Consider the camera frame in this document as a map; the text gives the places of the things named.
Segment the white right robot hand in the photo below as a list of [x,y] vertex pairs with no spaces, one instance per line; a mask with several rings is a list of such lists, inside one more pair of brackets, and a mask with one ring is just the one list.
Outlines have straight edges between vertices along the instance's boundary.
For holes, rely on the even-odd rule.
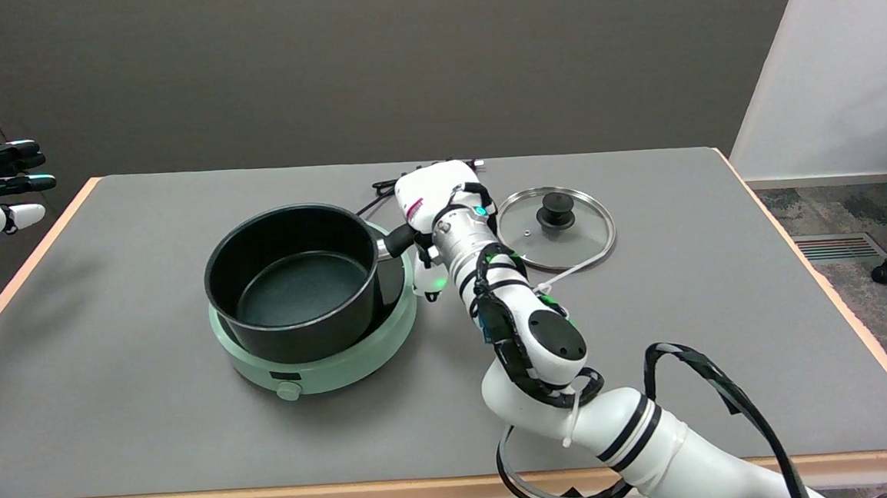
[[465,182],[478,183],[477,173],[484,165],[485,161],[480,159],[436,161],[397,179],[396,202],[407,226],[415,233],[412,290],[427,301],[436,301],[449,283],[447,267],[435,261],[440,255],[434,249],[430,228],[437,213],[451,204],[466,205],[483,216],[492,231],[496,231],[497,208],[490,193],[465,194],[457,190]]

